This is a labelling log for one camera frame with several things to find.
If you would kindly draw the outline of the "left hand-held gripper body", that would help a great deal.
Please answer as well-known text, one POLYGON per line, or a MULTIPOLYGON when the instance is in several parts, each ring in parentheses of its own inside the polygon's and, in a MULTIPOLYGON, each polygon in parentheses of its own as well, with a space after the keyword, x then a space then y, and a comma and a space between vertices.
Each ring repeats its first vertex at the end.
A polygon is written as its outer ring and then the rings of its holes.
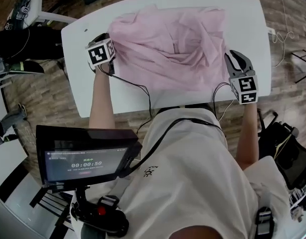
POLYGON ((101 69, 103 64, 108 64, 109 76, 115 74, 114 60, 116 53, 109 33, 102 33, 90 41, 85 47, 85 51, 88 65, 93 73, 96 73, 97 68, 101 69))

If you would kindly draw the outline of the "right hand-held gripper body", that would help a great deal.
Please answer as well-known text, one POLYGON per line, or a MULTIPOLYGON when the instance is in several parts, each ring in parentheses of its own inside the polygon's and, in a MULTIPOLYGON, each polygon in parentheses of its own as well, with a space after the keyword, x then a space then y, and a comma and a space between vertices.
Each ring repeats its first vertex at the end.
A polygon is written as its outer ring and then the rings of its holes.
POLYGON ((237 101, 241 105, 258 101, 258 80, 253 69, 229 69, 229 83, 237 101))

